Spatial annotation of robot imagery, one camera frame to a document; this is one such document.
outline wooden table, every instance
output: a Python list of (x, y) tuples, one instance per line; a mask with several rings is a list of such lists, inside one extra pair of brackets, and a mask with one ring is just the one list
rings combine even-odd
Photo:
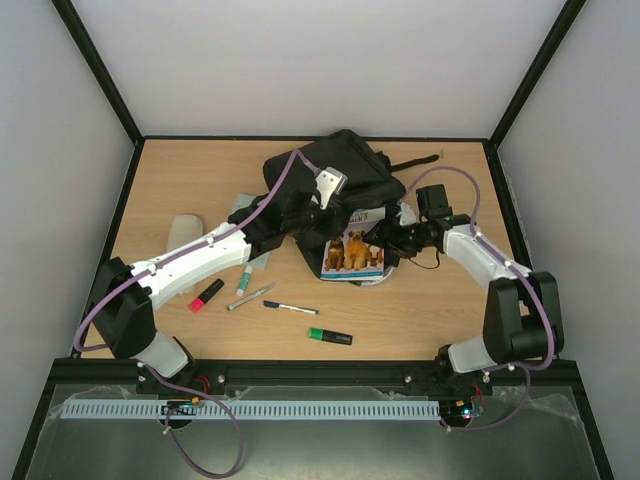
[[(267, 158), (307, 142), (263, 140), (148, 140), (145, 143), (113, 256), (126, 263), (165, 252), (174, 216), (198, 215), (205, 232), (227, 218), (238, 193), (262, 194), (266, 186), (262, 164)], [(370, 142), (392, 163), (433, 153), (444, 154), (441, 165), (455, 165), (471, 173), (482, 189), (478, 223), (485, 234), (511, 253), (482, 145), (473, 142)], [(395, 174), (408, 185), (425, 167)], [(435, 172), (427, 183), (444, 183), (456, 213), (471, 213), (475, 200), (469, 181), (452, 172)], [(410, 195), (415, 207), (415, 195)], [(433, 265), (434, 249), (415, 260)], [(318, 280), (291, 238), (271, 253), (267, 269), (255, 270), (247, 292), (268, 283), (277, 286), (260, 300), (232, 312), (243, 267), (213, 276), (226, 285), (199, 313), (187, 305), (211, 283), (196, 292), (174, 297), (155, 314), (158, 329), (176, 336), (195, 358), (247, 360), (426, 360), (440, 346), (481, 332), (485, 293), (454, 261), (443, 257), (437, 270), (424, 270), (402, 261), (394, 277), (373, 288)], [(268, 309), (273, 300), (320, 310), (320, 315)], [(353, 335), (343, 346), (307, 338), (310, 327)], [(91, 328), (87, 345), (100, 342)], [(107, 358), (108, 350), (84, 358)]]

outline glue stick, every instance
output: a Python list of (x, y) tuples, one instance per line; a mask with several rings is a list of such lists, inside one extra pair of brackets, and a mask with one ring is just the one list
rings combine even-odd
[(249, 284), (249, 279), (251, 278), (252, 272), (253, 267), (251, 265), (247, 265), (244, 269), (244, 273), (242, 274), (242, 278), (240, 279), (238, 290), (236, 290), (236, 295), (238, 295), (239, 297), (244, 295), (244, 291), (247, 289), (247, 285)]

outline white wall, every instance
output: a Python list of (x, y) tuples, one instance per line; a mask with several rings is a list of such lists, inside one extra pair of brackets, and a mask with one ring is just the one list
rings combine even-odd
[(55, 9), (0, 12), (0, 478), (71, 339), (132, 146)]
[(500, 149), (616, 478), (640, 467), (640, 3), (587, 2)]
[(74, 0), (145, 134), (491, 135), (564, 0)]

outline marker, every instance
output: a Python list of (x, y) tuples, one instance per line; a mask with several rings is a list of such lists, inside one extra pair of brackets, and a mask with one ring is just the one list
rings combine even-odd
[(191, 310), (193, 313), (196, 313), (198, 310), (204, 307), (205, 304), (209, 300), (211, 300), (213, 296), (218, 293), (218, 290), (220, 290), (223, 286), (224, 282), (218, 278), (215, 282), (205, 288), (204, 292), (198, 295), (198, 298), (191, 302), (191, 304), (189, 305), (189, 310)]
[(236, 290), (236, 295), (238, 295), (239, 297), (244, 295), (244, 291), (247, 289), (247, 285), (249, 284), (249, 279), (251, 278), (252, 273), (253, 267), (251, 265), (247, 265), (244, 269), (244, 273), (242, 274), (242, 278), (240, 279), (238, 290)]
[(323, 342), (340, 343), (342, 345), (351, 345), (353, 337), (346, 333), (332, 332), (330, 330), (322, 330), (321, 328), (312, 328), (309, 330), (309, 338), (321, 340)]
[(236, 307), (239, 307), (240, 305), (242, 305), (243, 303), (247, 303), (249, 300), (252, 300), (256, 297), (259, 297), (260, 295), (262, 295), (263, 293), (267, 293), (269, 290), (271, 290), (273, 287), (275, 287), (276, 284), (275, 283), (270, 283), (269, 285), (267, 285), (266, 287), (261, 288), (260, 290), (258, 290), (257, 292), (253, 292), (251, 295), (249, 295), (248, 297), (244, 297), (242, 300), (238, 300), (235, 303), (232, 303), (231, 305), (229, 305), (227, 307), (227, 310), (231, 311)]
[(320, 313), (313, 308), (295, 307), (293, 305), (285, 305), (284, 303), (270, 302), (269, 300), (265, 300), (262, 304), (269, 308), (283, 308), (285, 310), (293, 310), (294, 312), (310, 313), (311, 315), (318, 315)]

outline dog illustration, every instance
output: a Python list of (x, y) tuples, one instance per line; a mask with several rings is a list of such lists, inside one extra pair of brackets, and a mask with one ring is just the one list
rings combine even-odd
[(366, 268), (369, 261), (369, 248), (362, 241), (364, 230), (351, 230), (347, 248), (344, 252), (344, 268), (346, 270), (360, 270)]
[(327, 259), (324, 262), (324, 267), (327, 270), (340, 270), (344, 264), (344, 243), (342, 243), (342, 237), (332, 238), (329, 243), (329, 250), (327, 251)]
[(382, 249), (375, 245), (369, 245), (369, 266), (377, 267), (379, 263), (382, 263)]

